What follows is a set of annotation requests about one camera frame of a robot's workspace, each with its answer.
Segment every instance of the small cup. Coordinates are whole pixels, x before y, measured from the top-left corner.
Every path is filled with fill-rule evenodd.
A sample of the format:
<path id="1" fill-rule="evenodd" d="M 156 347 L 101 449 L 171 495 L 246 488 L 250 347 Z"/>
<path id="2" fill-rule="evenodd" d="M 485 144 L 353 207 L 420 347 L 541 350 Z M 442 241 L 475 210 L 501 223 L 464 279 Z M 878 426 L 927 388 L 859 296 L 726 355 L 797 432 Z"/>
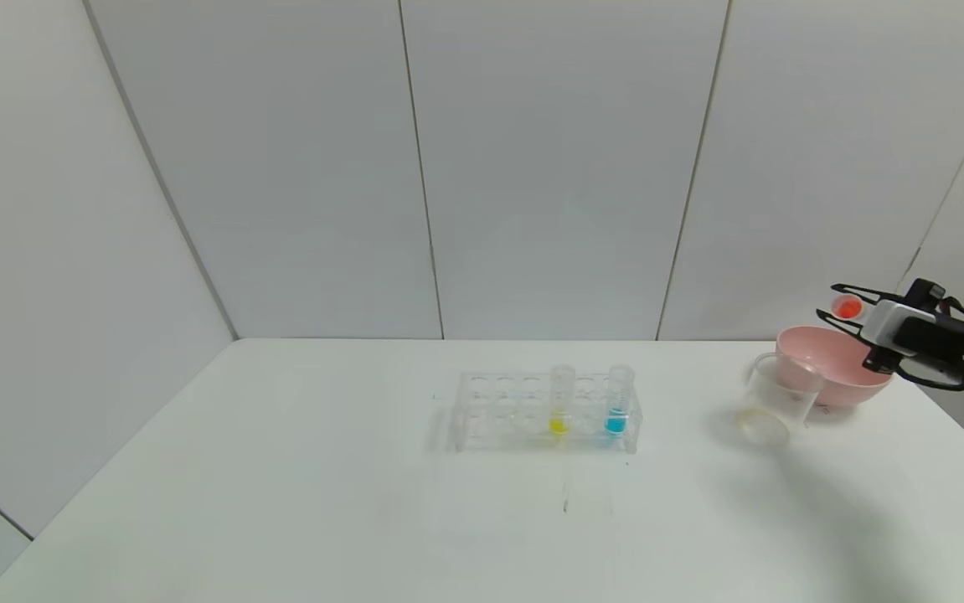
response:
<path id="1" fill-rule="evenodd" d="M 738 415 L 745 438 L 760 446 L 784 446 L 806 423 L 825 385 L 823 375 L 806 360 L 780 353 L 761 354 L 753 362 Z"/>

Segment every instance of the white table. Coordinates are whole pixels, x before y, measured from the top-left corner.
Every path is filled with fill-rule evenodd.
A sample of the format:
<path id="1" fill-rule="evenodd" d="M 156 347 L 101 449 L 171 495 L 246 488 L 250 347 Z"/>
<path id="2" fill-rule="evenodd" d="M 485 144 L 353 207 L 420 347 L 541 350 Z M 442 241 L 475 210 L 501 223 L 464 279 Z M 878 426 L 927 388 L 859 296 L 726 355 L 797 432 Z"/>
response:
<path id="1" fill-rule="evenodd" d="M 964 431 L 895 381 L 730 439 L 771 343 L 244 340 L 95 476 L 0 603 L 964 602 Z M 460 371 L 629 363 L 637 455 L 446 453 Z"/>

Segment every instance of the robotic arm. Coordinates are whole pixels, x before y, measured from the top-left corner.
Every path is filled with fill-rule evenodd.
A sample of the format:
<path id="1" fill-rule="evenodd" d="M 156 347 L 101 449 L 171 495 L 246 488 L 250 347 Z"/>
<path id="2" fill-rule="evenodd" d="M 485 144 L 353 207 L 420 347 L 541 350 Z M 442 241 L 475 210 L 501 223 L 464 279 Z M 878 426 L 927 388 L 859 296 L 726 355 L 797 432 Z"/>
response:
<path id="1" fill-rule="evenodd" d="M 944 287 L 917 279 L 905 295 L 842 283 L 831 289 L 842 294 L 834 313 L 817 310 L 817 315 L 869 346 L 861 366 L 937 389 L 964 390 L 964 306 L 948 297 Z M 917 377 L 904 368 L 907 360 L 941 371 L 947 379 Z"/>

